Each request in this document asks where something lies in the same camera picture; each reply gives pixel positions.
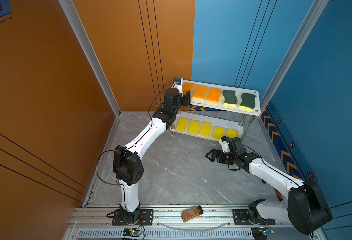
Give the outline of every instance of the robotic arm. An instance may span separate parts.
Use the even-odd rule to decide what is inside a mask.
[[[191,93],[182,94],[182,78],[174,78],[174,87],[166,90],[164,102],[153,114],[150,123],[130,143],[117,146],[114,151],[113,171],[121,186],[120,214],[128,224],[137,222],[140,202],[137,195],[138,181],[144,168],[141,159],[150,145],[175,121],[181,106],[189,106]],[[271,203],[258,199],[249,205],[246,216],[254,224],[272,218],[291,222],[306,235],[332,220],[332,214],[320,187],[314,182],[303,182],[265,162],[254,152],[247,153],[240,138],[220,139],[222,151],[213,149],[206,157],[212,162],[236,164],[246,172],[268,182],[288,199],[287,203]]]

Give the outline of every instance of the black line on wall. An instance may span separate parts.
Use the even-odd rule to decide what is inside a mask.
[[[150,40],[152,41],[152,50],[153,50],[153,59],[154,59],[154,68],[156,70],[156,77],[157,77],[157,87],[159,88],[160,92],[160,84],[159,84],[159,75],[157,74],[157,64],[156,64],[156,56],[154,55],[154,46],[153,46],[153,37],[152,37],[152,28],[150,27],[150,20],[149,20],[149,9],[148,9],[148,2],[145,0],[147,4],[147,13],[148,13],[148,22],[149,22],[149,32],[150,32]]]
[[[72,180],[73,182],[77,183],[78,185],[82,186],[83,188],[87,189],[86,187],[84,187],[83,185],[81,185],[80,183],[78,183],[76,180],[72,179],[71,177],[69,177],[68,175],[66,175],[65,173],[63,173],[62,171],[58,170],[57,168],[53,167],[52,165],[50,165],[49,163],[45,162],[44,160],[42,160],[41,158],[39,158],[38,156],[34,155],[33,153],[31,153],[30,151],[26,150],[25,148],[21,147],[20,145],[18,145],[17,143],[13,142],[12,140],[10,140],[9,138],[5,137],[3,134],[0,133],[0,135],[2,137],[4,137],[5,139],[7,139],[8,141],[10,141],[11,143],[17,145],[19,148],[21,148],[22,150],[26,151],[27,153],[29,153],[30,155],[34,156],[35,158],[37,158],[38,160],[42,161],[43,163],[45,163],[46,165],[50,166],[51,168],[53,168],[54,170],[58,171],[59,173],[61,173],[62,175],[64,175],[65,177],[69,178],[70,180]]]
[[[67,186],[68,188],[73,189],[73,190],[75,190],[76,192],[78,192],[78,193],[80,193],[80,194],[84,195],[83,193],[81,193],[81,192],[77,191],[76,189],[74,189],[74,188],[72,188],[72,187],[70,187],[70,186],[66,185],[66,184],[65,184],[65,183],[63,183],[62,181],[57,180],[56,178],[54,178],[54,177],[50,176],[49,174],[47,174],[47,173],[45,173],[45,172],[43,172],[43,171],[39,170],[38,168],[36,168],[36,167],[34,167],[34,166],[32,166],[32,165],[28,164],[27,162],[25,162],[25,161],[23,161],[23,160],[19,159],[18,157],[14,156],[14,155],[12,155],[12,154],[10,154],[10,153],[8,153],[7,151],[5,151],[5,150],[3,150],[3,149],[1,149],[1,148],[0,148],[0,150],[1,150],[1,151],[3,151],[3,152],[5,152],[5,153],[6,153],[6,154],[8,154],[8,155],[10,155],[10,156],[14,157],[14,158],[15,158],[15,159],[17,159],[18,161],[21,161],[21,162],[25,163],[26,165],[28,165],[28,166],[30,166],[30,167],[32,167],[32,168],[34,168],[35,170],[37,170],[37,171],[39,171],[39,172],[41,172],[41,173],[43,173],[43,174],[47,175],[48,177],[50,177],[50,178],[52,178],[52,179],[54,179],[54,180],[58,181],[59,183],[62,183],[63,185]]]
[[[264,11],[263,18],[261,19],[260,27],[259,27],[259,30],[257,31],[256,37],[255,37],[255,41],[253,42],[253,46],[252,46],[252,49],[251,49],[250,54],[249,54],[249,58],[248,58],[248,61],[247,61],[247,64],[246,64],[246,68],[244,69],[243,76],[241,77],[241,81],[240,81],[240,84],[239,84],[239,88],[240,88],[240,86],[241,86],[241,82],[243,81],[244,74],[246,73],[247,66],[248,66],[248,63],[249,63],[249,60],[250,60],[250,56],[252,55],[252,52],[253,52],[253,48],[255,47],[256,40],[257,40],[257,36],[259,36],[259,32],[260,32],[261,25],[263,25],[265,13],[267,12],[267,9],[268,9],[268,6],[269,6],[269,2],[270,2],[270,0],[268,1],[267,7],[265,8],[265,11]]]
[[[69,197],[69,198],[71,198],[71,199],[73,199],[73,200],[76,200],[76,201],[82,203],[82,201],[79,201],[79,200],[77,200],[77,199],[75,199],[75,198],[72,198],[71,196],[66,195],[65,193],[62,193],[62,192],[60,192],[60,191],[58,191],[58,190],[55,190],[54,188],[51,188],[51,187],[49,187],[49,186],[47,186],[47,185],[45,185],[45,184],[43,184],[43,183],[40,183],[39,181],[36,181],[36,180],[34,180],[34,179],[32,179],[32,178],[29,178],[29,177],[27,177],[27,176],[25,176],[25,175],[23,175],[23,174],[21,174],[21,173],[15,171],[15,170],[13,170],[13,169],[10,169],[10,168],[8,168],[8,167],[5,167],[5,166],[2,165],[2,164],[0,164],[0,166],[1,166],[1,167],[4,167],[4,168],[6,168],[6,169],[8,169],[8,170],[10,170],[10,171],[12,171],[12,172],[15,172],[16,174],[19,174],[19,175],[21,175],[21,176],[23,176],[23,177],[26,177],[27,179],[30,179],[30,180],[32,180],[32,181],[38,183],[38,184],[41,184],[41,185],[43,185],[43,186],[45,186],[45,187],[47,187],[47,188],[50,188],[50,189],[52,189],[53,191],[56,191],[56,192],[58,192],[58,193],[61,193],[62,195],[65,195],[65,196],[67,196],[67,197]]]
[[[265,34],[265,32],[267,31],[267,27],[268,27],[269,21],[271,20],[273,10],[275,10],[276,3],[277,3],[277,0],[276,0],[276,2],[275,2],[275,5],[273,6],[273,9],[272,9],[271,15],[269,16],[269,19],[268,19],[268,22],[267,22],[267,26],[266,26],[266,27],[265,27],[265,29],[264,29],[263,37],[261,37],[260,44],[259,44],[259,46],[258,46],[258,48],[257,48],[256,54],[255,54],[255,58],[253,59],[252,65],[250,66],[250,69],[249,69],[249,72],[248,72],[248,75],[247,75],[247,78],[246,78],[246,82],[244,83],[244,87],[243,87],[243,88],[245,88],[245,87],[246,87],[246,84],[247,84],[247,80],[248,80],[248,77],[249,77],[250,71],[252,70],[253,63],[255,62],[255,59],[256,59],[257,53],[259,52],[259,48],[260,48],[261,42],[263,41],[264,34]]]
[[[262,2],[263,2],[263,0],[260,1],[259,9],[257,10],[256,17],[255,17],[255,22],[253,22],[253,26],[252,26],[252,30],[251,30],[250,35],[249,35],[249,39],[248,39],[248,43],[247,43],[247,46],[246,46],[246,50],[244,51],[243,59],[241,60],[239,72],[237,73],[236,81],[235,81],[235,84],[233,85],[233,87],[236,86],[237,79],[239,77],[239,73],[240,73],[240,70],[241,70],[241,66],[243,65],[243,61],[244,61],[244,58],[246,56],[246,52],[247,52],[247,49],[248,49],[248,44],[249,44],[249,41],[250,41],[250,37],[252,36],[253,28],[255,27],[256,19],[257,19],[257,16],[259,15],[259,11],[260,11],[260,7],[261,7],[261,3]]]
[[[346,214],[346,215],[342,215],[342,216],[338,216],[338,217],[333,217],[333,218],[339,218],[339,217],[346,217],[346,216],[350,216],[352,214]]]
[[[160,42],[159,42],[159,30],[157,29],[156,9],[155,9],[155,7],[154,7],[154,0],[153,0],[153,10],[154,10],[154,20],[155,20],[155,23],[156,23],[157,45],[159,46],[162,90],[164,91],[165,89],[164,89],[164,77],[163,77],[163,74],[162,74],[162,64],[161,64],[161,54],[160,54]]]
[[[141,16],[142,31],[143,31],[143,33],[144,33],[145,47],[147,48],[147,55],[148,55],[148,63],[149,63],[150,77],[152,78],[152,85],[153,85],[153,94],[154,94],[154,97],[155,97],[155,100],[156,100],[156,105],[159,106],[159,104],[157,103],[156,91],[154,90],[153,75],[152,75],[152,69],[151,69],[151,67],[150,67],[148,45],[147,45],[147,39],[146,39],[146,37],[145,37],[145,30],[144,30],[144,22],[142,21],[140,0],[137,0],[137,2],[139,3],[139,10],[140,10],[140,16]]]
[[[342,205],[350,204],[350,203],[352,203],[352,201],[346,202],[346,203],[343,203],[343,204],[339,204],[339,205],[336,205],[336,206],[333,206],[333,207],[330,207],[330,209],[333,209],[334,207],[339,207],[339,206],[342,206]]]
[[[344,227],[352,227],[352,225],[349,225],[349,226],[343,226],[343,227],[328,228],[328,229],[323,229],[323,230],[325,231],[325,230],[332,230],[332,229],[344,228]]]

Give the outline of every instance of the marble surface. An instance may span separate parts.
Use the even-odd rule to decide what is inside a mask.
[[[231,121],[242,114],[227,111],[194,112]],[[149,122],[147,112],[122,112],[111,149],[124,146]],[[253,121],[244,140],[264,160],[278,167],[258,121]],[[278,202],[274,189],[244,170],[230,171],[225,164],[212,163],[205,154],[221,149],[218,142],[166,131],[149,147],[142,159],[144,175],[139,181],[142,204],[157,203],[250,203],[259,198]],[[107,156],[102,179],[114,183],[113,153]],[[88,204],[120,204],[119,186],[97,181]]]

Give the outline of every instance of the metal corner post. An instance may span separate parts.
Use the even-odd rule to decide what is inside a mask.
[[[97,58],[97,55],[92,47],[91,41],[88,38],[88,35],[86,34],[85,28],[82,25],[81,19],[76,11],[76,8],[74,7],[73,1],[72,0],[58,0],[61,4],[61,7],[63,8],[66,17],[68,18],[69,23],[72,26],[72,29],[74,33],[77,36],[77,39],[82,47],[82,50],[84,51],[89,64],[91,65],[94,74],[97,77],[97,80],[100,83],[100,86],[108,99],[108,102],[116,115],[116,117],[120,116],[120,108],[119,105],[117,104],[117,101],[112,93],[111,87],[108,83],[108,80],[106,79],[106,76],[104,74],[104,71],[102,70],[101,64]]]
[[[311,32],[327,3],[328,0],[314,0],[312,3],[298,32],[296,33],[294,40],[292,41],[287,53],[285,54],[283,61],[276,71],[267,90],[265,91],[263,99],[260,103],[260,113],[263,112],[263,110],[267,107],[269,101],[272,99],[273,94],[275,94],[277,88],[279,87],[292,62],[294,61],[296,55],[298,55],[299,50],[303,46],[305,40],[307,39],[309,33]]]

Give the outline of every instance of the orange sponge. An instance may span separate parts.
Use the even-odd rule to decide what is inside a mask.
[[[183,84],[183,95],[187,95],[187,92],[190,90],[192,92],[196,84],[194,83],[184,83]]]
[[[208,86],[197,85],[195,91],[193,92],[192,98],[194,100],[204,101],[207,91]]]
[[[221,89],[220,88],[210,87],[206,101],[208,103],[219,104],[220,96],[221,96]]]

